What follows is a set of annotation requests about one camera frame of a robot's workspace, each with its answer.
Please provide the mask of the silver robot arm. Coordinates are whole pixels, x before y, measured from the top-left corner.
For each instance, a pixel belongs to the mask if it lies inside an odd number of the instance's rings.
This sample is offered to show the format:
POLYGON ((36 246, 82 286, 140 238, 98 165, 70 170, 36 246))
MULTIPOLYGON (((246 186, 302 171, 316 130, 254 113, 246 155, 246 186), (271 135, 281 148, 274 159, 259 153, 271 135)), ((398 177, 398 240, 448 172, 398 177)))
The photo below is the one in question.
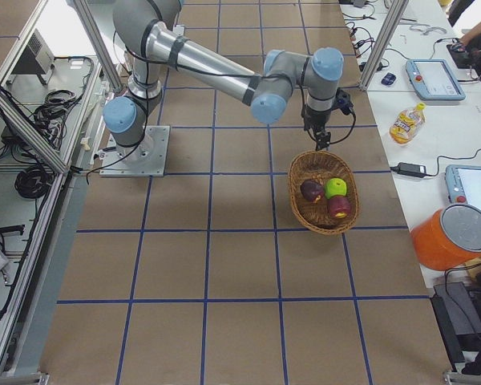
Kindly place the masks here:
POLYGON ((149 82, 159 65, 198 79, 249 106, 262 124, 276 123, 284 114, 294 90, 301 91, 301 117, 304 129, 318 150, 334 143, 326 130, 332 111, 353 116, 350 95, 338 82, 344 57, 333 48, 320 48, 312 55, 272 50, 258 74, 226 57, 174 32, 181 1, 118 1, 112 20, 115 32, 130 51, 138 68, 129 88, 140 88, 141 98, 149 99, 149 82))

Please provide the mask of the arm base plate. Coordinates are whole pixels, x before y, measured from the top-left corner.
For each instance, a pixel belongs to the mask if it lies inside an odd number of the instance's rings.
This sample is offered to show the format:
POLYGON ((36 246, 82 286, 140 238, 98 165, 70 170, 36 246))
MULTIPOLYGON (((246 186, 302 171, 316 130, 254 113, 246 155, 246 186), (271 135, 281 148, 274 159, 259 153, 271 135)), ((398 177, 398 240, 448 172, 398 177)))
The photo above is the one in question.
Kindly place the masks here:
POLYGON ((114 149, 100 154, 103 168, 99 174, 104 177, 163 176, 170 131, 170 126, 148 125, 143 142, 125 160, 123 157, 130 149, 118 147, 110 134, 107 146, 114 149))

